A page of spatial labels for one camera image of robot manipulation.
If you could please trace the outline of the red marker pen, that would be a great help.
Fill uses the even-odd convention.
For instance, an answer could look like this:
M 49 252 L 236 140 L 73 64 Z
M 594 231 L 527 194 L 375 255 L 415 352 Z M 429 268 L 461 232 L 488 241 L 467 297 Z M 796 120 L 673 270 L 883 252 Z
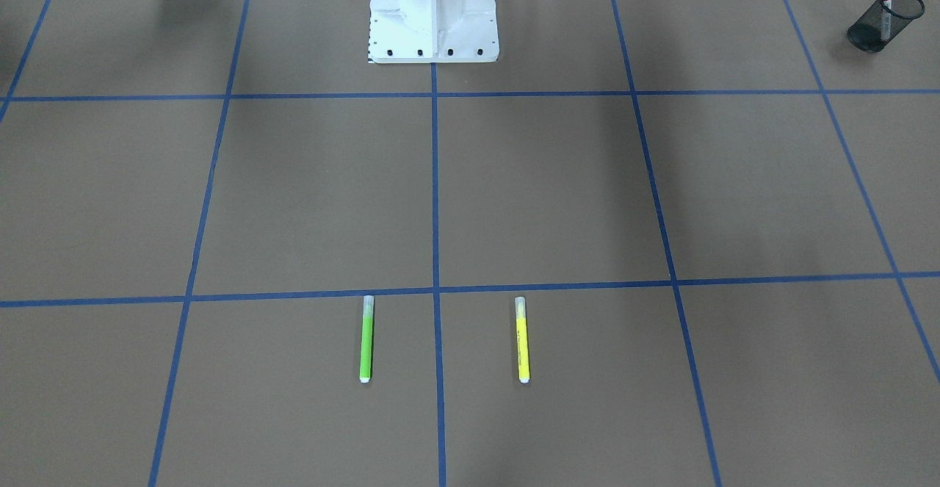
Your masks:
M 892 0 L 879 0 L 881 6 L 880 41 L 886 44 L 891 39 Z

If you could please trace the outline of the yellow marker pen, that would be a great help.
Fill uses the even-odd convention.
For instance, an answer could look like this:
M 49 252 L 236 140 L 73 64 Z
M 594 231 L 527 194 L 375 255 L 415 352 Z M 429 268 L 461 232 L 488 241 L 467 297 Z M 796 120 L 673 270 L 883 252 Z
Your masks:
M 531 379 L 531 369 L 529 362 L 527 305 L 525 297 L 515 297 L 514 314 L 517 373 L 519 382 L 528 384 Z

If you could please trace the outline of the green marker pen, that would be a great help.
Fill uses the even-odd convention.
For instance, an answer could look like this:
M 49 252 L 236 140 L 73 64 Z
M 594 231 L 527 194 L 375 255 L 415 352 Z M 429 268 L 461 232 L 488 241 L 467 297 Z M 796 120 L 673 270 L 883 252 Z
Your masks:
M 362 384 L 372 380 L 374 353 L 374 296 L 366 295 L 361 313 L 360 361 L 358 379 Z

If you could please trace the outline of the far black mesh pencil cup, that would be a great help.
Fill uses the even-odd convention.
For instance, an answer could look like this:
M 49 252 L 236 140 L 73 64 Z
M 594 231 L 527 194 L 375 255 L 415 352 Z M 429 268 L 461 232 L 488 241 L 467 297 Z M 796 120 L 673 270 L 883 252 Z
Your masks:
M 875 0 L 847 29 L 855 48 L 878 53 L 925 12 L 923 0 Z

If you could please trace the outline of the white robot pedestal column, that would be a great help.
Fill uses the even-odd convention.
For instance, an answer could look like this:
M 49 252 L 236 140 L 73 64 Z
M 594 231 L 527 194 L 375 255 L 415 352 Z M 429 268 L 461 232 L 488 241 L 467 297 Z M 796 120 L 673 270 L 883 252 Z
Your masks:
M 370 63 L 491 63 L 496 0 L 370 0 Z

